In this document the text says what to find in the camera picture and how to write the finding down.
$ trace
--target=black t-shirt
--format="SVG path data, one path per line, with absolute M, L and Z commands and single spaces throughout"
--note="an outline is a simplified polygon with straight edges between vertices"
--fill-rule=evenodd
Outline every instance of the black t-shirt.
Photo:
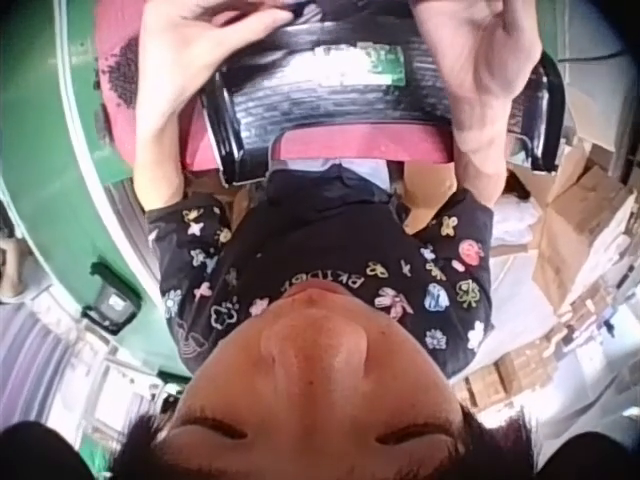
M 165 316 L 186 367 L 197 370 L 234 328 L 309 278 L 386 312 L 447 377 L 467 367 L 490 325 L 492 211 L 460 190 L 410 236 L 357 185 L 341 185 L 346 196 L 307 187 L 250 210 L 233 236 L 209 195 L 148 213 Z

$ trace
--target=black hair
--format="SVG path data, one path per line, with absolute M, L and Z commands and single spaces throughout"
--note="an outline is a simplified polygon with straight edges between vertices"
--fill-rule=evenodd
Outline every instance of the black hair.
M 535 476 L 535 451 L 531 429 L 518 414 L 503 426 L 489 429 L 463 408 L 464 434 L 459 451 L 424 475 L 419 470 L 404 471 L 393 480 L 448 480 L 491 478 L 520 480 Z M 164 459 L 154 443 L 161 427 L 154 417 L 140 417 L 131 427 L 120 451 L 111 463 L 114 480 L 139 478 L 201 480 L 216 479 L 215 472 L 193 471 Z

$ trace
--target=lips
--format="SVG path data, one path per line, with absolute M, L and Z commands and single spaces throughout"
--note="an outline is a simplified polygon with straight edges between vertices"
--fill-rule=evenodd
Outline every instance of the lips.
M 349 293 L 346 288 L 341 287 L 336 283 L 329 282 L 328 280 L 318 280 L 312 278 L 310 280 L 306 280 L 294 285 L 289 290 L 287 290 L 282 298 L 290 298 L 309 290 L 321 290 L 323 292 L 333 293 L 335 295 L 351 295 L 351 293 Z

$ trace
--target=green label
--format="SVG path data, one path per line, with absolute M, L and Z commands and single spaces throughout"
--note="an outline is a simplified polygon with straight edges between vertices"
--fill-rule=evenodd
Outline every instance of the green label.
M 406 85 L 404 55 L 394 45 L 358 43 L 327 45 L 314 50 L 323 86 Z

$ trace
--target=eye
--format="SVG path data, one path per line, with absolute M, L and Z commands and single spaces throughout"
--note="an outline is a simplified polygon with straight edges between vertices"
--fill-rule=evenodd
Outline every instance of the eye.
M 418 423 L 380 435 L 376 438 L 376 442 L 380 445 L 394 446 L 428 435 L 443 435 L 455 441 L 451 431 L 445 426 L 432 423 Z
M 247 432 L 223 420 L 204 415 L 187 415 L 178 426 L 185 427 L 189 425 L 197 425 L 229 440 L 244 440 L 249 436 Z

